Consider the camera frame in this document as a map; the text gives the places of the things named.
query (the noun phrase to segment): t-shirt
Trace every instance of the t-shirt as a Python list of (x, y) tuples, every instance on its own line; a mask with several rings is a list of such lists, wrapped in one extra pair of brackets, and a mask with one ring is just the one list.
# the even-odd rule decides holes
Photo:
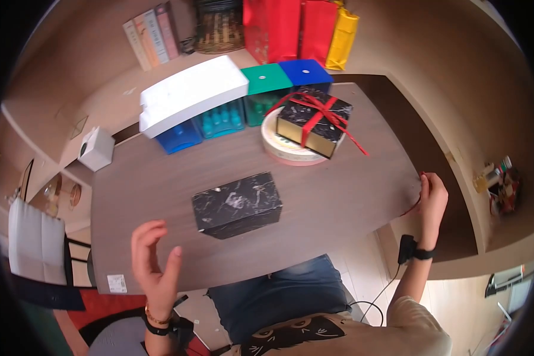
[(450, 337), (412, 297), (401, 297), (393, 304), (387, 325), (363, 324), (348, 312), (313, 314), (260, 330), (232, 350), (238, 356), (451, 354)]

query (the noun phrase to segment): sticker label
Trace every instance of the sticker label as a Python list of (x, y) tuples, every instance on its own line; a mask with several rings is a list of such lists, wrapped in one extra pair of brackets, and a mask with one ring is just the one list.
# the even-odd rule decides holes
[(109, 292), (111, 293), (126, 293), (125, 276), (122, 274), (107, 275), (109, 281)]

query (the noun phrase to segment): wicker basket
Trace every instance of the wicker basket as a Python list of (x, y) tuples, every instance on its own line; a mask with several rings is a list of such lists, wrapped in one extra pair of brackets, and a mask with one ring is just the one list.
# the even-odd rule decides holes
[(194, 49), (205, 54), (220, 54), (245, 47), (242, 13), (239, 9), (201, 12)]

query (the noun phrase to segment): yellow gift bag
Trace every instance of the yellow gift bag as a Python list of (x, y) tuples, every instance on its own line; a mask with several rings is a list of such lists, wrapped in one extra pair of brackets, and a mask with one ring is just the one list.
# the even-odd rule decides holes
[(350, 49), (356, 36), (356, 27), (358, 26), (359, 17), (351, 14), (348, 10), (341, 7), (338, 9), (336, 18), (336, 27), (334, 28), (333, 41), (328, 50), (325, 67), (343, 71)]

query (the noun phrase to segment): gold bracelet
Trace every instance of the gold bracelet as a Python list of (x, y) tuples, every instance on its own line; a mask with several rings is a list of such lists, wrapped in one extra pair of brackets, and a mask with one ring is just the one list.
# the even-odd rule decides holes
[(155, 319), (152, 315), (150, 315), (149, 302), (146, 302), (146, 306), (144, 307), (144, 312), (146, 313), (146, 318), (152, 322), (155, 322), (156, 324), (164, 325), (164, 324), (170, 323), (171, 317), (169, 317), (166, 320), (158, 320), (158, 319)]

